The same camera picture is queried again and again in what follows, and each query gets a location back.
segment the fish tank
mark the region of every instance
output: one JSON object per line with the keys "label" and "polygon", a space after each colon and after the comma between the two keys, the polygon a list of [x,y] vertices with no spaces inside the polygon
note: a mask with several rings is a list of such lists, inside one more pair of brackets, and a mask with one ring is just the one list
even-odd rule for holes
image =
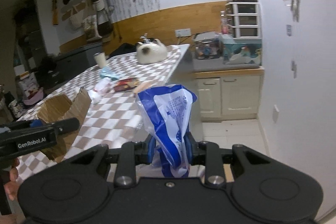
{"label": "fish tank", "polygon": [[223,64],[256,64],[261,65],[261,39],[223,39]]}

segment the red package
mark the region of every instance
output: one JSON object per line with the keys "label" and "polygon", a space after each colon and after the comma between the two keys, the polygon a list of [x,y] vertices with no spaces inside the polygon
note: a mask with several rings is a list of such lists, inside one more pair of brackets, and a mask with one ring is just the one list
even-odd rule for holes
{"label": "red package", "polygon": [[138,78],[127,78],[119,80],[116,85],[114,86],[115,92],[125,91],[125,90],[132,90],[139,85]]}

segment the metal screw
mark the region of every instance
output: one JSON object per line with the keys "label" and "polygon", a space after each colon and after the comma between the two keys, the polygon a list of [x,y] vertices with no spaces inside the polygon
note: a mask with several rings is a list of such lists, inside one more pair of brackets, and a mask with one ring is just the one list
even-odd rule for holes
{"label": "metal screw", "polygon": [[128,176],[121,176],[121,177],[118,177],[115,182],[121,186],[127,186],[127,185],[130,185],[133,181],[130,177]]}
{"label": "metal screw", "polygon": [[214,185],[220,185],[225,182],[225,179],[221,176],[209,176],[208,181]]}
{"label": "metal screw", "polygon": [[175,186],[175,183],[174,182],[167,182],[166,186],[169,187],[169,188],[173,188]]}

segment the tile floor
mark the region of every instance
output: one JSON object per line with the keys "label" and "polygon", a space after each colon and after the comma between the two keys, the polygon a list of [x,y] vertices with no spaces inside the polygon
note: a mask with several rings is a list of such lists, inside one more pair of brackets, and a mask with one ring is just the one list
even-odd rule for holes
{"label": "tile floor", "polygon": [[266,153],[257,120],[204,122],[204,140],[215,142],[220,148],[232,148],[233,144],[246,145],[260,153]]}

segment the wooden wall panel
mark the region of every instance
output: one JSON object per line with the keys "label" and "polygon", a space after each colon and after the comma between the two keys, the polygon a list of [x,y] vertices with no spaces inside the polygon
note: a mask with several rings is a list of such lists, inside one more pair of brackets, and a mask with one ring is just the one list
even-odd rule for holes
{"label": "wooden wall panel", "polygon": [[[186,5],[155,11],[131,17],[117,24],[122,40],[119,40],[117,24],[114,24],[116,36],[103,44],[106,54],[110,54],[122,43],[135,44],[140,36],[148,33],[148,37],[158,38],[165,45],[177,43],[175,30],[190,28],[192,34],[205,31],[220,31],[221,11],[225,10],[226,1]],[[60,46],[60,52],[65,53],[86,45],[84,36],[77,37]]]}

